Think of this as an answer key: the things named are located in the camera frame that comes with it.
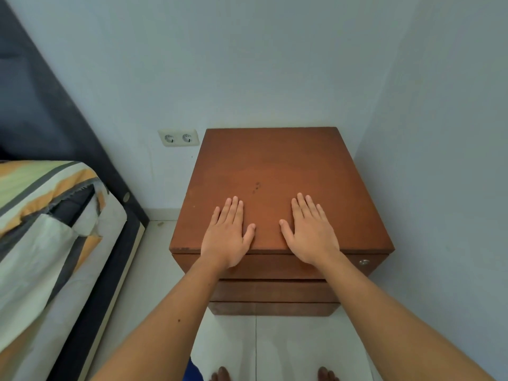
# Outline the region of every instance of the wooden nightstand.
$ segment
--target wooden nightstand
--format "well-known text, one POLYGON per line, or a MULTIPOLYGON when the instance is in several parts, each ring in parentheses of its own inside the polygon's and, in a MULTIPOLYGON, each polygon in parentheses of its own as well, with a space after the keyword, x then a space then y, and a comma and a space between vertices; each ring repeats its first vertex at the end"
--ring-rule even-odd
POLYGON ((341 250, 369 275, 393 244, 335 127, 208 129, 176 224, 170 251, 187 272, 216 206, 237 195, 251 249, 223 275, 209 304, 214 314, 330 315, 339 306, 313 266, 289 250, 279 220, 294 227, 291 198, 320 203, 341 250))

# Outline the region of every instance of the white outlet cover plate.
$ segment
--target white outlet cover plate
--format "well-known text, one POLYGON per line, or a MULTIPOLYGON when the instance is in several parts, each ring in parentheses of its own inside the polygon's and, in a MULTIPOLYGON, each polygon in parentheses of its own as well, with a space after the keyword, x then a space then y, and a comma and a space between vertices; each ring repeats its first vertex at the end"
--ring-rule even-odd
POLYGON ((191 147, 199 146, 198 132, 195 129, 159 129, 159 137, 166 147, 191 147), (169 142, 166 135, 172 136, 173 142, 169 142))

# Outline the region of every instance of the bed frame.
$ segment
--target bed frame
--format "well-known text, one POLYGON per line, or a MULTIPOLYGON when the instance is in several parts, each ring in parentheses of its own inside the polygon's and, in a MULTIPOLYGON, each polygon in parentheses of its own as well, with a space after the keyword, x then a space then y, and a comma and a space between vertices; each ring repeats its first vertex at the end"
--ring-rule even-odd
POLYGON ((148 216, 5 0, 0 0, 0 160, 78 160, 127 222, 47 380, 85 380, 148 216))

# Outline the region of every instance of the headboard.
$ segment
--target headboard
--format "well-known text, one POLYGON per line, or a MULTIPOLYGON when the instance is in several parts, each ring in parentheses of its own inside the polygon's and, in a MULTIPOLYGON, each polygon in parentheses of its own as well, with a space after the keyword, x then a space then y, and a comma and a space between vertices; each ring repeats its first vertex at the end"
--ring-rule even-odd
POLYGON ((148 216, 5 0, 0 0, 0 160, 82 161, 148 224, 148 216))

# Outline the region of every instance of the forearm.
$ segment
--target forearm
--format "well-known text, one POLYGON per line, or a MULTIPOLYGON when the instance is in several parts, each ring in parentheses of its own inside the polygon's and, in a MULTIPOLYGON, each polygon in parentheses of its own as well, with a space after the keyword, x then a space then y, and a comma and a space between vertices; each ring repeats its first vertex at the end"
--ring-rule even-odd
POLYGON ((342 254, 321 270, 384 381, 492 380, 434 329, 383 292, 342 254))
POLYGON ((181 381, 221 268, 200 257, 93 381, 181 381))

